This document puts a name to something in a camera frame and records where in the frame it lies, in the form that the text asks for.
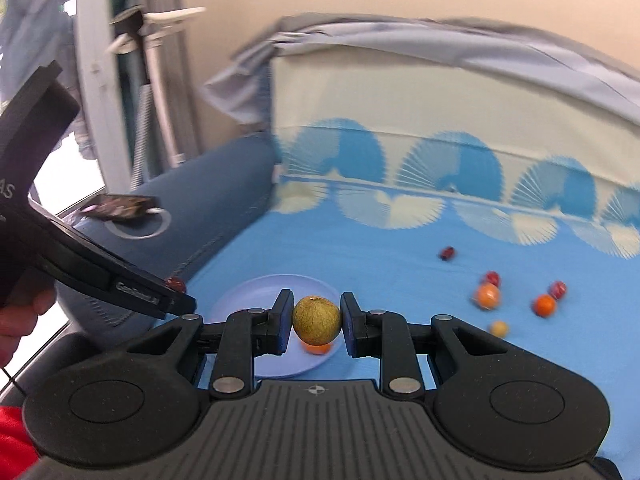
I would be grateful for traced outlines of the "person's left hand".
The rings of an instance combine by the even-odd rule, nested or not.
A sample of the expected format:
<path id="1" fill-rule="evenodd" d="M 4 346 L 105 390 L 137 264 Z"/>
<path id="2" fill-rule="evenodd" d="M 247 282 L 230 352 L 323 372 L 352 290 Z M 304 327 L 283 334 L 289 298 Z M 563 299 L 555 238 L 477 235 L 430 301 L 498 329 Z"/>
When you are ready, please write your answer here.
<path id="1" fill-rule="evenodd" d="M 0 314 L 0 365 L 5 367 L 11 362 L 21 340 L 30 335 L 40 318 L 54 305 L 54 288 L 38 292 L 30 304 L 18 306 L 8 304 Z"/>

